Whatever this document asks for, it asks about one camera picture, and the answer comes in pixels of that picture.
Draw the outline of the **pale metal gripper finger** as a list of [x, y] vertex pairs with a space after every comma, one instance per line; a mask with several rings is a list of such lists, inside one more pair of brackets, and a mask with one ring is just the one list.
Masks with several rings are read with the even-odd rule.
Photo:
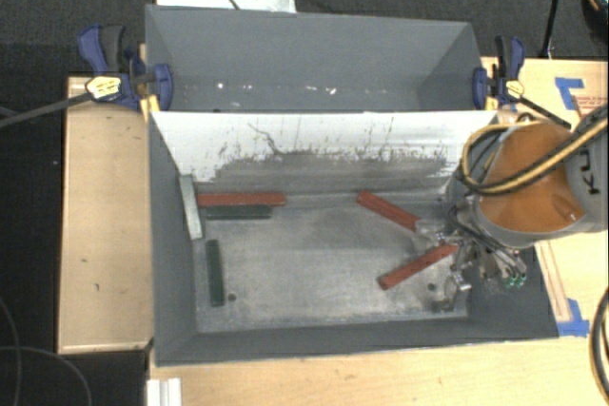
[[417, 220], [412, 242], [416, 253], [426, 253], [434, 247], [449, 244], [447, 222], [440, 219]]
[[443, 297], [432, 303], [432, 310], [436, 313], [452, 312], [464, 307], [471, 289], [472, 284], [461, 272], [451, 273], [444, 282]]

